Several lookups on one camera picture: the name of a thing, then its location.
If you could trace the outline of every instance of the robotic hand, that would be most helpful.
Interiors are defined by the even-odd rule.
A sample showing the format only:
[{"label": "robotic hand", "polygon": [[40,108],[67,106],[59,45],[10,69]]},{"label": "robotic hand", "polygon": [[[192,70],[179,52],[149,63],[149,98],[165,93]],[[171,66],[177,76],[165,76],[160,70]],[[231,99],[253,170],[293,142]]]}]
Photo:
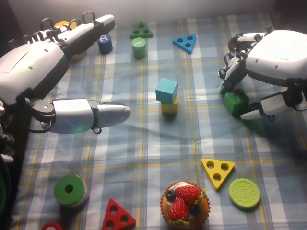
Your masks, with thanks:
[{"label": "robotic hand", "polygon": [[[92,14],[92,22],[84,16]],[[43,30],[42,24],[50,21],[51,28]],[[77,23],[75,29],[71,24]],[[96,134],[101,128],[126,121],[129,107],[114,102],[87,101],[86,99],[59,99],[43,101],[69,68],[69,60],[93,45],[100,36],[108,34],[115,26],[114,17],[95,18],[88,11],[68,26],[54,28],[51,19],[44,19],[41,31],[25,35],[24,44],[9,42],[12,50],[0,58],[0,118],[9,122],[6,114],[33,117],[34,133],[80,133],[92,129]]]},{"label": "robotic hand", "polygon": [[287,87],[284,92],[252,103],[251,111],[243,114],[242,119],[261,116],[271,119],[271,116],[289,108],[302,111],[297,106],[302,103],[303,95],[307,98],[307,35],[295,31],[272,31],[268,27],[267,33],[237,34],[229,41],[228,47],[231,52],[224,57],[226,66],[219,71],[219,77],[223,79],[220,93],[232,91],[247,74],[268,84]]}]

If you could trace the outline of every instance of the triangular toy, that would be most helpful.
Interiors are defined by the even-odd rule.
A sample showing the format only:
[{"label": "triangular toy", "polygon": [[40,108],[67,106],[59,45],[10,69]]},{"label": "triangular toy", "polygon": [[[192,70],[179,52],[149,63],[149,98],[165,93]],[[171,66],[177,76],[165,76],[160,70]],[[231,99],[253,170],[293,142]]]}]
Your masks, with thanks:
[{"label": "triangular toy", "polygon": [[134,227],[136,224],[133,218],[126,210],[124,210],[113,199],[109,199],[106,208],[104,223],[101,230],[121,230]]},{"label": "triangular toy", "polygon": [[196,40],[196,35],[190,34],[187,36],[182,36],[173,39],[173,44],[191,54],[195,44],[195,40]]},{"label": "triangular toy", "polygon": [[201,160],[214,188],[219,190],[235,166],[232,161],[220,161],[203,158]]},{"label": "triangular toy", "polygon": [[130,34],[130,38],[134,39],[137,37],[148,38],[153,37],[152,31],[148,28],[147,24],[140,21],[138,26],[133,29]]}]

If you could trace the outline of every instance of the tablecloth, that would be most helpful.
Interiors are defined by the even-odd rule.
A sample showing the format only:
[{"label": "tablecloth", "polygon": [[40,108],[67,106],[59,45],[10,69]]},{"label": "tablecloth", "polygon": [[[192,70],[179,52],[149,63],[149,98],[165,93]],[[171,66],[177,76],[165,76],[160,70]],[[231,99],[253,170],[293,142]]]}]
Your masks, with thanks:
[{"label": "tablecloth", "polygon": [[[57,222],[65,230],[99,230],[110,198],[136,219],[136,229],[167,229],[160,197],[171,183],[188,180],[208,189],[208,230],[307,229],[306,113],[289,111],[243,122],[223,106],[217,72],[227,42],[237,33],[263,32],[267,14],[191,18],[149,23],[148,55],[135,60],[132,25],[110,33],[113,51],[97,44],[72,64],[46,97],[115,101],[131,108],[125,123],[71,135],[29,136],[12,230],[38,230]],[[172,39],[196,34],[191,55]],[[178,81],[179,109],[173,120],[161,114],[155,89],[160,78]],[[250,101],[283,90],[249,77],[239,84]],[[206,175],[202,158],[234,161],[235,170],[219,192]],[[63,213],[53,196],[56,181],[77,174],[90,190],[77,214]],[[228,188],[237,178],[254,181],[261,192],[255,211],[236,208]]]}]

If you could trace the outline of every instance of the red strawberry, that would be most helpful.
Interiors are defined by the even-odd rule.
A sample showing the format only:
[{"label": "red strawberry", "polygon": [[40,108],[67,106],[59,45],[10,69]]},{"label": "red strawberry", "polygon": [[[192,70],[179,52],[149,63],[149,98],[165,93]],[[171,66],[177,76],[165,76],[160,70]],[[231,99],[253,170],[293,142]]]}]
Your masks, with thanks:
[{"label": "red strawberry", "polygon": [[195,200],[201,195],[201,188],[195,186],[183,186],[175,189],[177,197],[181,197],[188,206],[194,204]]},{"label": "red strawberry", "polygon": [[174,221],[179,219],[183,221],[189,220],[189,208],[182,198],[178,197],[173,203],[169,211],[169,218]]}]

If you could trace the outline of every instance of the green triangle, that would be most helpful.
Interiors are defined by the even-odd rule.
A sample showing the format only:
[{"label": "green triangle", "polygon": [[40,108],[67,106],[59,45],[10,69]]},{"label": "green triangle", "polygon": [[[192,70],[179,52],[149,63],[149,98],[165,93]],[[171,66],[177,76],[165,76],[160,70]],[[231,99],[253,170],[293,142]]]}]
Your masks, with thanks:
[{"label": "green triangle", "polygon": [[130,34],[130,38],[134,39],[136,37],[148,38],[153,37],[152,31],[148,28],[147,24],[140,21],[138,26],[133,29]]}]

